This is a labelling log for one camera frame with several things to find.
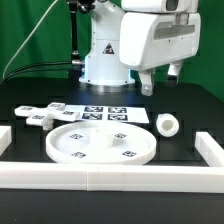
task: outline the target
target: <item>white foam block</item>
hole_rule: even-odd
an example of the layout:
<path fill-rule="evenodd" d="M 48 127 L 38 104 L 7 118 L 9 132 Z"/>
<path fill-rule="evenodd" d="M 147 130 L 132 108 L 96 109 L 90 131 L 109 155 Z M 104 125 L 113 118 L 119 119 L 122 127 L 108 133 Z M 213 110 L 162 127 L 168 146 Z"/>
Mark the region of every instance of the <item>white foam block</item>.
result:
<path fill-rule="evenodd" d="M 224 169 L 98 166 L 88 170 L 87 190 L 224 193 Z"/>
<path fill-rule="evenodd" d="M 207 132 L 196 133 L 195 148 L 210 167 L 224 167 L 224 151 Z"/>
<path fill-rule="evenodd" d="M 86 167 L 56 163 L 0 163 L 0 188 L 86 190 Z"/>
<path fill-rule="evenodd" d="M 0 156 L 12 142 L 11 127 L 0 126 Z"/>

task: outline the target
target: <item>printed square pattern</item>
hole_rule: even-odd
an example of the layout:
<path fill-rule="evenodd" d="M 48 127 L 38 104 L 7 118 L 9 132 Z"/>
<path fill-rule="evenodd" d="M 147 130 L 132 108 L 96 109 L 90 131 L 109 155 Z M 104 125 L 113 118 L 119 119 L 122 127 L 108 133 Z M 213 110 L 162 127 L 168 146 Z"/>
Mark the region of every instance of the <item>printed square pattern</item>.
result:
<path fill-rule="evenodd" d="M 61 106 L 61 104 L 56 104 L 56 103 L 52 103 L 51 105 L 50 105 L 50 107 L 60 107 Z"/>
<path fill-rule="evenodd" d="M 102 120 L 103 115 L 102 114 L 89 114 L 89 113 L 84 113 L 82 115 L 82 119 L 84 120 Z"/>
<path fill-rule="evenodd" d="M 71 111 L 65 111 L 63 114 L 65 114 L 65 115 L 73 115 L 74 112 L 71 112 Z"/>
<path fill-rule="evenodd" d="M 128 116 L 127 115 L 119 115 L 119 114 L 109 114 L 108 120 L 109 121 L 127 121 Z"/>
<path fill-rule="evenodd" d="M 71 154 L 71 156 L 74 156 L 76 158 L 82 159 L 83 157 L 86 156 L 86 154 L 81 153 L 81 152 L 76 152 L 76 153 Z"/>
<path fill-rule="evenodd" d="M 74 135 L 71 135 L 70 138 L 73 138 L 73 139 L 80 139 L 80 138 L 83 138 L 82 135 L 79 135 L 79 134 L 74 134 Z"/>
<path fill-rule="evenodd" d="M 32 119 L 37 119 L 37 120 L 42 120 L 43 118 L 45 118 L 45 116 L 36 115 L 36 116 L 32 117 Z"/>
<path fill-rule="evenodd" d="M 31 111 L 33 110 L 33 107 L 23 107 L 21 110 Z"/>
<path fill-rule="evenodd" d="M 109 107 L 108 112 L 115 113 L 115 114 L 126 114 L 127 108 L 126 107 Z"/>
<path fill-rule="evenodd" d="M 127 156 L 127 157 L 134 157 L 137 153 L 131 152 L 131 151 L 126 151 L 122 155 Z"/>
<path fill-rule="evenodd" d="M 100 112 L 102 113 L 103 112 L 103 107 L 85 107 L 84 109 L 85 112 Z"/>
<path fill-rule="evenodd" d="M 119 134 L 115 135 L 115 137 L 117 137 L 117 138 L 125 138 L 125 137 L 127 137 L 127 135 L 119 133 Z"/>

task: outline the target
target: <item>warning label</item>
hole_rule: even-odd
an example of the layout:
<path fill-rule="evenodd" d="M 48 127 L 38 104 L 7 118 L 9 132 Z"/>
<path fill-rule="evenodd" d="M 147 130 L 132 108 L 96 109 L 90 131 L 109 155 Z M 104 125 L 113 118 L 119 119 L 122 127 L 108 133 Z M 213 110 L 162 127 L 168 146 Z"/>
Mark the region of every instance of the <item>warning label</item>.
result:
<path fill-rule="evenodd" d="M 105 48 L 103 54 L 114 54 L 114 50 L 113 50 L 113 48 L 112 48 L 110 43 Z"/>

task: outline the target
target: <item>green backdrop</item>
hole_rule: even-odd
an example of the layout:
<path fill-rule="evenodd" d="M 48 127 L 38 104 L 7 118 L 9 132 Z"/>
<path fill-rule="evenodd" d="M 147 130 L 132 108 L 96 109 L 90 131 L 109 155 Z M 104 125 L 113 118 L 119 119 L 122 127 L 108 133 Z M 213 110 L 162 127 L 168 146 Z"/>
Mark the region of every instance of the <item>green backdrop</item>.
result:
<path fill-rule="evenodd" d="M 0 72 L 32 31 L 53 0 L 0 1 Z M 120 5 L 120 0 L 112 0 Z M 202 17 L 200 49 L 197 56 L 185 61 L 180 82 L 200 84 L 224 101 L 224 1 L 200 0 Z M 80 54 L 90 49 L 90 16 L 80 15 Z M 60 0 L 40 26 L 9 71 L 22 65 L 70 60 L 70 15 L 66 0 Z M 167 66 L 157 70 L 155 79 L 165 81 Z M 38 74 L 47 77 L 66 77 L 65 73 Z"/>

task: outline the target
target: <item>white ring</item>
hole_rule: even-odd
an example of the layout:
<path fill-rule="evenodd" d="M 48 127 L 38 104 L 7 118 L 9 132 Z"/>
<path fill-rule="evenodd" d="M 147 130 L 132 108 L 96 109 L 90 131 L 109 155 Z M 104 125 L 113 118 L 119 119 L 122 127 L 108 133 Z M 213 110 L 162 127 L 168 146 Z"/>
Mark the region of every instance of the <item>white ring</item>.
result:
<path fill-rule="evenodd" d="M 158 132 L 164 137 L 172 137 L 179 130 L 179 122 L 171 114 L 160 114 L 156 121 Z"/>

